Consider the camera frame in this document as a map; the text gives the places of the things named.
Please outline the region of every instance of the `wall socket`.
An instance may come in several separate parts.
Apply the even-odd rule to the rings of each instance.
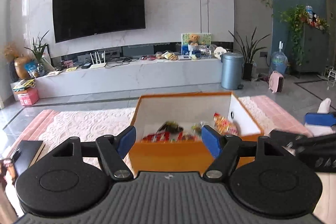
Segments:
[[[267,57],[268,56],[268,52],[260,52],[260,57]]]

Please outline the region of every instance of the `cabinet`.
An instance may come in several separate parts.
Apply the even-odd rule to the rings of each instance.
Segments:
[[[304,26],[301,46],[303,48],[302,65],[295,65],[298,72],[323,72],[328,62],[329,35],[309,25]],[[292,57],[292,42],[289,39],[285,54],[291,64],[295,64]]]

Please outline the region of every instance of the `teddy bear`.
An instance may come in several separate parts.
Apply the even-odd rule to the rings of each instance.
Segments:
[[[192,46],[197,46],[199,38],[200,36],[197,34],[194,33],[189,34],[188,44]]]

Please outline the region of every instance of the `black tv screen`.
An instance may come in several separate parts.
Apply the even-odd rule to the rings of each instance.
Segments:
[[[144,0],[52,0],[56,42],[146,28]]]

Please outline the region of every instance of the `black circular motor housing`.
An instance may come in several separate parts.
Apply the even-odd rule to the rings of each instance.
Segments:
[[[64,217],[86,210],[99,202],[108,188],[108,176],[84,163],[81,155],[49,153],[16,181],[22,209],[45,217]]]
[[[229,186],[243,206],[274,218],[311,213],[322,193],[315,172],[287,156],[268,156],[236,169]]]

